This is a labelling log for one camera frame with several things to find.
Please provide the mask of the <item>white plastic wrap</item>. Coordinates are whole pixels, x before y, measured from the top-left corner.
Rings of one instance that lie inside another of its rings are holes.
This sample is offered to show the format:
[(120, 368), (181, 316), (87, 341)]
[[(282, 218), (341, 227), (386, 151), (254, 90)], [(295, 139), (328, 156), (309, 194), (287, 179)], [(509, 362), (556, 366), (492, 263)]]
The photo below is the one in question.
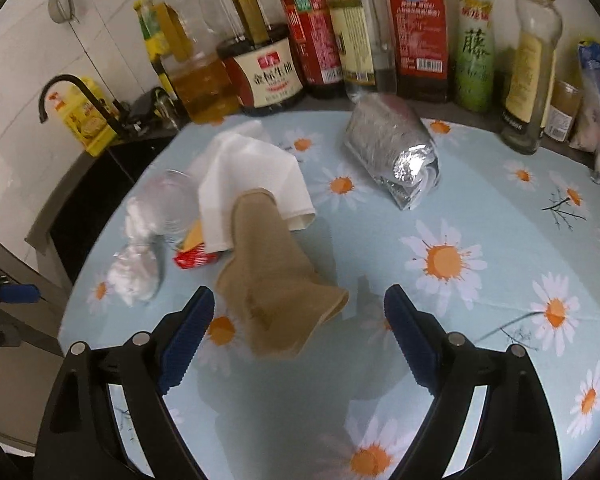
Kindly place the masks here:
[(154, 249), (155, 226), (148, 205), (137, 196), (126, 203), (126, 243), (112, 259), (108, 283), (128, 306), (151, 300), (160, 285), (160, 269)]

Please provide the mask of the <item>red yellow snack wrapper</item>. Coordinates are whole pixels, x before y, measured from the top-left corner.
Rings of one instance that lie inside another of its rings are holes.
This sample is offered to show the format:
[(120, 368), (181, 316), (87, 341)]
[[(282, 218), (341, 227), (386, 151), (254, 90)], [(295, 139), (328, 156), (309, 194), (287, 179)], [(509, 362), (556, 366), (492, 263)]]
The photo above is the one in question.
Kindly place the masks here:
[(196, 220), (173, 258), (174, 263), (183, 270), (200, 268), (219, 260), (218, 252), (207, 252), (202, 235), (202, 223)]

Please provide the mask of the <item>beige knitted cloth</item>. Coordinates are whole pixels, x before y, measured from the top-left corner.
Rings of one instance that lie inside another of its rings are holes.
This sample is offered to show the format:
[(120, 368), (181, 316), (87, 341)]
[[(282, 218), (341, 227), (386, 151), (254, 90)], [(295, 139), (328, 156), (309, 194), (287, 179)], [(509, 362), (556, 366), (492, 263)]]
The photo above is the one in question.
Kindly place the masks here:
[(264, 188), (238, 196), (230, 227), (233, 253), (215, 290), (254, 356), (293, 359), (343, 309), (349, 293), (321, 278)]

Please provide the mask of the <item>white paper napkin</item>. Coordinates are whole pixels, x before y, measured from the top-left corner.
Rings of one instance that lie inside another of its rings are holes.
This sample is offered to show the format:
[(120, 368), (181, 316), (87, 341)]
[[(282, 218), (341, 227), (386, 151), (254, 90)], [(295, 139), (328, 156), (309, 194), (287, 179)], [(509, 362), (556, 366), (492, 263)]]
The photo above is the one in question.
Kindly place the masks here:
[(291, 231), (306, 229), (316, 216), (298, 160), (273, 144), (260, 120), (247, 120), (216, 134), (194, 157), (187, 173), (197, 189), (202, 237), (208, 252), (234, 247), (232, 211), (245, 192), (257, 188), (270, 192)]

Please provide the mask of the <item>black kitchen sink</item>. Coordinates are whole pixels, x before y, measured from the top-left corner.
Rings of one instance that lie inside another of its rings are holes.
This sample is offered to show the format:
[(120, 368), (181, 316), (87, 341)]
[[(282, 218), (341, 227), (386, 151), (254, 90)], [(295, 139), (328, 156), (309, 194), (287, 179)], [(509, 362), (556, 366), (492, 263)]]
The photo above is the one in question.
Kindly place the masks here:
[(79, 156), (24, 238), (32, 248), (28, 265), (60, 287), (72, 285), (110, 217), (173, 139), (159, 131), (106, 148), (97, 158)]

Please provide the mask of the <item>floral blue table mat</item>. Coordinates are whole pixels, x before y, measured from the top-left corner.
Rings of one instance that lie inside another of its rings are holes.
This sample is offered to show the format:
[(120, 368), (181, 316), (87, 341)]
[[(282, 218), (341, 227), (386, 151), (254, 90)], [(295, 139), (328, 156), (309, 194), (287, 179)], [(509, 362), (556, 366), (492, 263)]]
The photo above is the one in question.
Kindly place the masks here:
[(256, 358), (238, 316), (216, 307), (166, 396), (206, 475), (388, 478), (432, 400), (384, 317), (397, 284), (479, 347), (524, 347), (562, 476), (600, 479), (600, 185), (565, 156), (521, 156), (493, 133), (433, 119), (441, 180), (403, 211), (344, 148), (348, 120), (295, 112), (263, 122), (298, 160), (316, 210), (298, 243), (349, 300), (289, 361)]

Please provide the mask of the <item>yellow dish soap box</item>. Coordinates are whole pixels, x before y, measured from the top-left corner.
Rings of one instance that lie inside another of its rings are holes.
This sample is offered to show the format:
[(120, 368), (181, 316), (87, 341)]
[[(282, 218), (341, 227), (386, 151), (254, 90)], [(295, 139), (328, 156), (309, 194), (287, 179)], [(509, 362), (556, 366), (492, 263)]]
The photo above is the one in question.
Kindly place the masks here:
[(92, 157), (98, 157), (116, 138), (114, 129), (95, 105), (74, 84), (65, 84), (61, 92), (52, 91), (46, 98), (57, 117)]

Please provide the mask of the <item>silver foil pouch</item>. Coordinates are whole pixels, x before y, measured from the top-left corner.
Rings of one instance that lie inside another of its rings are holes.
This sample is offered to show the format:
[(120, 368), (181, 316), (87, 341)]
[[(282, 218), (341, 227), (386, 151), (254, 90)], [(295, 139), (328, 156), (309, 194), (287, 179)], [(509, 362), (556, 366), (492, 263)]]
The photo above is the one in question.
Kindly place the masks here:
[(416, 208), (439, 183), (434, 139), (417, 113), (394, 94), (363, 96), (343, 144), (401, 210)]

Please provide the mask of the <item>small glass spice jar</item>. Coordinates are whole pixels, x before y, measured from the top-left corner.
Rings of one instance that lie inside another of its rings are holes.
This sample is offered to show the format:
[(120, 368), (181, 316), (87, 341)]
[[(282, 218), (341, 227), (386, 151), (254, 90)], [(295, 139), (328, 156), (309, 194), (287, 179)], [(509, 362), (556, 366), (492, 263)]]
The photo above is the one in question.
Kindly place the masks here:
[(568, 140), (571, 128), (576, 120), (582, 91), (562, 80), (554, 82), (552, 99), (544, 126), (544, 134), (556, 142)]

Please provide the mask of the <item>green label oil bottle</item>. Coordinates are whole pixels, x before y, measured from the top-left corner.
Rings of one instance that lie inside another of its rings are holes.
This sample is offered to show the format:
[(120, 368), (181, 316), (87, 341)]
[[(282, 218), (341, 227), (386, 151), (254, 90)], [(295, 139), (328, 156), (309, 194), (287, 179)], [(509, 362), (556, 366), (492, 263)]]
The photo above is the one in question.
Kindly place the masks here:
[(492, 26), (494, 0), (458, 0), (455, 99), (474, 113), (485, 113), (492, 102), (495, 47)]

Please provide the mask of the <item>green yellow label bottle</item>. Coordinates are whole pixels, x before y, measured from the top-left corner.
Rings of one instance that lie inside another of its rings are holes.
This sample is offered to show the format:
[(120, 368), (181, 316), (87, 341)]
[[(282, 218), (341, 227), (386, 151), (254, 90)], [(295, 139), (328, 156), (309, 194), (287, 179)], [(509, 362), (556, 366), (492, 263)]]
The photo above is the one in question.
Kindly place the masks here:
[(172, 100), (177, 101), (178, 95), (162, 64), (163, 59), (171, 55), (171, 49), (160, 28), (154, 2), (152, 0), (136, 0), (133, 8), (138, 24), (140, 24), (149, 62), (157, 74), (162, 88), (166, 90)]

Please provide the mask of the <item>large cooking oil jug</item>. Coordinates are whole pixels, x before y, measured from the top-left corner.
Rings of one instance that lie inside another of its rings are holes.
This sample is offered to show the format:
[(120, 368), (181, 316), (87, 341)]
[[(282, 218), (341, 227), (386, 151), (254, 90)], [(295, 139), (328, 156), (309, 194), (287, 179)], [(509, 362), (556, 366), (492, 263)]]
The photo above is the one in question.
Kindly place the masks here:
[(199, 1), (159, 0), (155, 11), (169, 45), (162, 65), (189, 119), (199, 125), (222, 124), (240, 104)]

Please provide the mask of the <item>yellow cap slim bottle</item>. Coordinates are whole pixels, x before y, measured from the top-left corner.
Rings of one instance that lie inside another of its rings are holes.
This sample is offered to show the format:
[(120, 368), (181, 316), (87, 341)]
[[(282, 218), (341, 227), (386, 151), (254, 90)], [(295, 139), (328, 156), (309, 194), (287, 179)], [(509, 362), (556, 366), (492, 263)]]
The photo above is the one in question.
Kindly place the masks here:
[(552, 98), (562, 14), (555, 0), (515, 0), (520, 25), (501, 138), (518, 153), (535, 153)]

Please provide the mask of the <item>clear white vinegar bottle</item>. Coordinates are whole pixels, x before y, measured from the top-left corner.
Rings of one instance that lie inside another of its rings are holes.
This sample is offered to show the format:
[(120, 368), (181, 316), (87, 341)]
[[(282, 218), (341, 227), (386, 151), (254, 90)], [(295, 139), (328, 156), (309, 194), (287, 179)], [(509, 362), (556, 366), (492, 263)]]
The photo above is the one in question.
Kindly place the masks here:
[(327, 0), (348, 98), (396, 90), (386, 0)]

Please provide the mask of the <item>dark soy sauce jug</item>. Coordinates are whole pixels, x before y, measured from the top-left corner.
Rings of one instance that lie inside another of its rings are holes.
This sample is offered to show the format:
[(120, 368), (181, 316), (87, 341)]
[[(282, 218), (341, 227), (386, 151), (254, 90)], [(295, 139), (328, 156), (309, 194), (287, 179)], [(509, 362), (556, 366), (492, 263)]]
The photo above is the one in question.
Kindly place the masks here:
[(301, 70), (279, 0), (200, 0), (200, 8), (246, 115), (272, 115), (301, 101)]

